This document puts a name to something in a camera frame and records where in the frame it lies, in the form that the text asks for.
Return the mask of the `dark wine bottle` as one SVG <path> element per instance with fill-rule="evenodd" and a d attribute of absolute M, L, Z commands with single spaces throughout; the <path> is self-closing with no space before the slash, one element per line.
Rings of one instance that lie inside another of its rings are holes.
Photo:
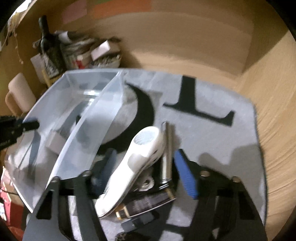
<path fill-rule="evenodd" d="M 40 42 L 41 58 L 46 74 L 50 79 L 53 79 L 66 71 L 60 41 L 56 35 L 50 33 L 45 15 L 39 18 L 39 27 L 42 34 Z"/>

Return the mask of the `white bowl of trinkets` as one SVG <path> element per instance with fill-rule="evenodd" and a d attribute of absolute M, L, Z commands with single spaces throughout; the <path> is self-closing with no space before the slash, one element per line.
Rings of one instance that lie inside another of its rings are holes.
<path fill-rule="evenodd" d="M 90 68 L 119 68 L 121 63 L 121 54 L 109 55 L 99 58 L 90 63 Z"/>

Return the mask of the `silver metal tube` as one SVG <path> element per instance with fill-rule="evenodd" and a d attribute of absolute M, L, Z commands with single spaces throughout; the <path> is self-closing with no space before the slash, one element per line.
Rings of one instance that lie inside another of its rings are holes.
<path fill-rule="evenodd" d="M 161 161 L 161 185 L 168 185 L 172 180 L 173 166 L 173 127 L 168 121 L 162 123 L 162 132 L 164 133 L 166 145 Z"/>

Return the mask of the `white handwritten note paper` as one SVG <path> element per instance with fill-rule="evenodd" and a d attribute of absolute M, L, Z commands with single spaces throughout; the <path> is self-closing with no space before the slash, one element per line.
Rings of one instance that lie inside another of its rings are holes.
<path fill-rule="evenodd" d="M 39 81 L 43 84 L 46 84 L 47 86 L 50 86 L 50 82 L 46 76 L 46 72 L 45 72 L 43 60 L 41 58 L 41 54 L 39 53 L 39 54 L 33 56 L 30 60 L 31 60 L 31 63 L 34 67 L 34 70 L 37 74 Z"/>

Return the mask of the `clear plastic storage bin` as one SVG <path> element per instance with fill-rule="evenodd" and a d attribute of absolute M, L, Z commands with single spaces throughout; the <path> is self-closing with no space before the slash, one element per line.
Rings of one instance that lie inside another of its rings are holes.
<path fill-rule="evenodd" d="M 32 107 L 25 121 L 39 128 L 23 133 L 6 153 L 6 169 L 25 207 L 33 211 L 50 181 L 89 170 L 123 104 L 121 69 L 67 71 Z M 50 132 L 66 139 L 59 155 L 46 148 Z"/>

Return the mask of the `cream cylindrical speaker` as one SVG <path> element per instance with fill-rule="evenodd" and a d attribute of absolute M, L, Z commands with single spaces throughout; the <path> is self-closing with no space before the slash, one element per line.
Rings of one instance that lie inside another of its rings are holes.
<path fill-rule="evenodd" d="M 23 73 L 18 73 L 9 82 L 8 89 L 5 103 L 15 116 L 28 113 L 37 101 Z"/>

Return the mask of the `grey rug with letters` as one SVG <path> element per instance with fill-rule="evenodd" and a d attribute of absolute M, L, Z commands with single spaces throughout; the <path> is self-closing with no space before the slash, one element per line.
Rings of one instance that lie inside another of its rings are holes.
<path fill-rule="evenodd" d="M 190 161 L 243 182 L 265 225 L 266 173 L 256 130 L 254 105 L 215 84 L 185 75 L 125 70 L 126 103 L 98 149 L 123 155 L 142 128 L 168 121 L 173 126 L 174 149 Z M 177 200 L 159 209 L 159 220 L 138 233 L 151 240 L 184 240 L 197 200 L 185 191 L 177 171 Z"/>

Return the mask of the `white handheld massager device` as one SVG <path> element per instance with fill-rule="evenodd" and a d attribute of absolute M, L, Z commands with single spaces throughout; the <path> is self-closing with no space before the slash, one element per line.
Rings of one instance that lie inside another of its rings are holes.
<path fill-rule="evenodd" d="M 164 152 L 164 132 L 156 126 L 139 131 L 130 142 L 126 154 L 111 174 L 106 188 L 95 202 L 99 218 L 108 216 L 123 201 L 143 170 L 153 165 Z"/>

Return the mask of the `white charger plug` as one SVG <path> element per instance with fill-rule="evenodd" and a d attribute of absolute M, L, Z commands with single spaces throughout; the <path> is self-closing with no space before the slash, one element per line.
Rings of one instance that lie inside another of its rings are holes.
<path fill-rule="evenodd" d="M 45 142 L 45 146 L 53 153 L 59 155 L 65 143 L 66 139 L 62 137 L 60 133 L 53 131 L 49 133 Z"/>

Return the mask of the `stack of books papers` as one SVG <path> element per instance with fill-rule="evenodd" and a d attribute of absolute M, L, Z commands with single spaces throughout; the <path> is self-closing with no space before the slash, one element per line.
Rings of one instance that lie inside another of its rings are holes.
<path fill-rule="evenodd" d="M 97 39 L 77 31 L 57 30 L 54 35 L 60 41 L 63 59 L 68 70 L 79 69 L 81 58 L 79 56 L 88 53 Z"/>

